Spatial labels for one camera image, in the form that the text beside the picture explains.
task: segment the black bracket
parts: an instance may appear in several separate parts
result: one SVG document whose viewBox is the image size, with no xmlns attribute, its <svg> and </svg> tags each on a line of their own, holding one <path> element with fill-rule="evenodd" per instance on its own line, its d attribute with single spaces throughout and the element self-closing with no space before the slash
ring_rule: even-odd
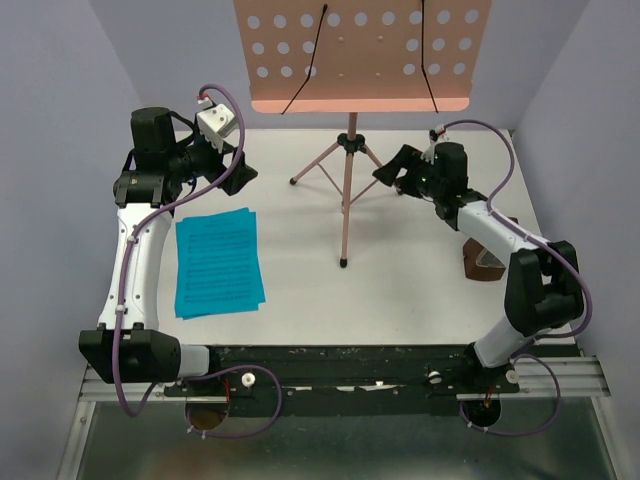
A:
<svg viewBox="0 0 640 480">
<path fill-rule="evenodd" d="M 349 137 L 346 133 L 341 133 L 338 135 L 338 145 L 343 147 L 345 151 L 351 155 L 356 152 L 367 153 L 367 148 L 365 145 L 364 135 L 357 134 L 356 138 L 353 140 L 349 140 Z"/>
</svg>

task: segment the pink music stand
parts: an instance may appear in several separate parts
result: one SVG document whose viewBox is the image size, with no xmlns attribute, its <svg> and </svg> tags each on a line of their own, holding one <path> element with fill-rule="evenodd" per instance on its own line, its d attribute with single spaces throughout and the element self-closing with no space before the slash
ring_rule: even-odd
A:
<svg viewBox="0 0 640 480">
<path fill-rule="evenodd" d="M 491 0 L 426 0 L 424 35 L 421 0 L 234 0 L 252 106 L 258 112 L 282 113 L 304 82 L 325 3 L 311 78 L 287 114 L 349 113 L 348 131 L 290 183 L 317 166 L 340 193 L 340 266 L 346 267 L 351 205 L 376 183 L 351 198 L 354 154 L 365 153 L 382 166 L 357 135 L 354 112 L 465 109 Z M 340 146 L 347 152 L 342 190 L 321 165 Z"/>
</svg>

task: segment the circular hole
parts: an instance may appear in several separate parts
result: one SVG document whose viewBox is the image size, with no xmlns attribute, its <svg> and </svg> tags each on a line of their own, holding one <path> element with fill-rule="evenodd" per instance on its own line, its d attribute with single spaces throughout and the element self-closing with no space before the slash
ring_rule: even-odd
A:
<svg viewBox="0 0 640 480">
<path fill-rule="evenodd" d="M 305 13 L 303 16 L 300 17 L 300 23 L 302 24 L 303 27 L 309 28 L 310 26 L 313 25 L 313 17 L 308 13 Z"/>
<path fill-rule="evenodd" d="M 480 13 L 476 9 L 469 10 L 464 16 L 464 21 L 467 23 L 473 23 L 478 19 L 479 16 Z"/>
<path fill-rule="evenodd" d="M 469 50 L 471 48 L 471 43 L 470 38 L 463 38 L 460 40 L 460 43 L 458 43 L 458 47 L 460 47 L 460 50 Z"/>
<path fill-rule="evenodd" d="M 431 44 L 434 50 L 440 51 L 444 48 L 444 38 L 436 38 Z"/>
<path fill-rule="evenodd" d="M 356 14 L 356 18 L 354 19 L 356 22 L 356 25 L 358 25 L 359 27 L 363 27 L 364 25 L 367 24 L 367 20 L 369 18 L 367 17 L 367 14 L 364 12 L 360 12 L 358 14 Z"/>
<path fill-rule="evenodd" d="M 407 42 L 407 50 L 409 50 L 410 52 L 415 52 L 419 46 L 420 43 L 415 38 L 412 38 Z"/>
<path fill-rule="evenodd" d="M 451 20 L 451 13 L 449 12 L 449 10 L 442 10 L 440 13 L 438 13 L 438 16 L 436 18 L 438 19 L 438 23 L 440 25 L 444 25 L 449 20 Z"/>
<path fill-rule="evenodd" d="M 329 16 L 327 17 L 327 23 L 331 27 L 337 27 L 338 25 L 340 25 L 340 15 L 338 15 L 337 13 L 329 14 Z"/>
<path fill-rule="evenodd" d="M 287 19 L 282 15 L 276 15 L 273 17 L 273 24 L 278 28 L 284 28 L 287 26 Z"/>
<path fill-rule="evenodd" d="M 396 21 L 396 16 L 393 12 L 385 12 L 382 14 L 382 23 L 385 25 L 393 25 L 393 22 Z"/>
<path fill-rule="evenodd" d="M 247 25 L 249 25 L 249 28 L 253 28 L 255 30 L 260 26 L 260 19 L 251 15 L 249 18 L 247 18 Z"/>
<path fill-rule="evenodd" d="M 415 12 L 411 12 L 411 15 L 409 15 L 409 21 L 412 25 L 418 25 L 420 22 L 422 22 L 422 12 L 419 12 L 417 10 Z"/>
<path fill-rule="evenodd" d="M 253 53 L 255 53 L 256 55 L 262 55 L 264 53 L 264 45 L 262 45 L 261 43 L 254 43 L 251 46 L 251 50 L 253 50 Z"/>
</svg>

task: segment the white wall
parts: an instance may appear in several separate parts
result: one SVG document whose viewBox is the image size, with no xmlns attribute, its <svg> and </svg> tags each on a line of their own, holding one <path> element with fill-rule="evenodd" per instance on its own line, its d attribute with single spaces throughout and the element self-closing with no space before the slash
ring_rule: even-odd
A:
<svg viewBox="0 0 640 480">
<path fill-rule="evenodd" d="M 0 15 L 0 478 L 55 478 L 115 252 L 139 99 L 86 0 Z"/>
<path fill-rule="evenodd" d="M 578 250 L 600 358 L 640 472 L 640 3 L 592 0 L 518 126 L 543 232 Z"/>
<path fill-rule="evenodd" d="M 419 0 L 410 1 L 419 9 Z M 90 2 L 147 105 L 166 105 L 190 115 L 194 111 L 193 92 L 203 83 L 216 82 L 238 97 L 249 127 L 346 126 L 345 115 L 280 116 L 251 109 L 232 0 Z M 466 111 L 438 116 L 364 114 L 360 125 L 416 129 L 472 117 L 514 128 L 586 4 L 587 0 L 493 0 L 474 74 L 471 105 Z"/>
</svg>

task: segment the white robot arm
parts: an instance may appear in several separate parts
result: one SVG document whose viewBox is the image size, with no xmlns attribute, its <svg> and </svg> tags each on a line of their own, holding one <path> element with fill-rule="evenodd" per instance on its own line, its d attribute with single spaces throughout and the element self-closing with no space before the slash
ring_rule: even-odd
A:
<svg viewBox="0 0 640 480">
<path fill-rule="evenodd" d="M 134 149 L 114 184 L 118 208 L 118 245 L 109 294 L 98 319 L 97 330 L 80 333 L 81 353 L 107 383 L 113 383 L 112 351 L 118 305 L 121 268 L 128 243 L 137 225 L 161 206 L 175 202 L 182 184 L 204 176 L 213 182 L 225 172 L 223 157 L 233 151 L 224 139 L 237 127 L 234 114 L 204 96 L 203 110 L 192 123 L 166 108 L 136 110 L 131 115 Z M 192 134 L 176 141 L 171 118 L 186 123 Z M 257 176 L 241 161 L 221 183 L 234 195 Z M 135 159 L 135 169 L 130 169 Z M 158 332 L 157 287 L 164 241 L 171 227 L 173 211 L 153 218 L 138 234 L 129 258 L 124 282 L 122 336 L 119 340 L 122 382 L 168 382 L 199 376 L 212 369 L 212 355 L 205 346 L 182 345 Z"/>
<path fill-rule="evenodd" d="M 477 370 L 499 369 L 534 337 L 578 318 L 584 309 L 577 280 L 535 243 L 548 245 L 577 269 L 576 253 L 568 242 L 551 243 L 526 231 L 516 235 L 505 226 L 511 220 L 489 212 L 487 198 L 468 188 L 464 147 L 449 142 L 442 129 L 432 130 L 430 139 L 425 152 L 404 145 L 373 175 L 400 194 L 432 200 L 442 220 L 475 239 L 507 268 L 505 315 L 467 349 Z M 406 174 L 399 176 L 402 169 Z"/>
</svg>

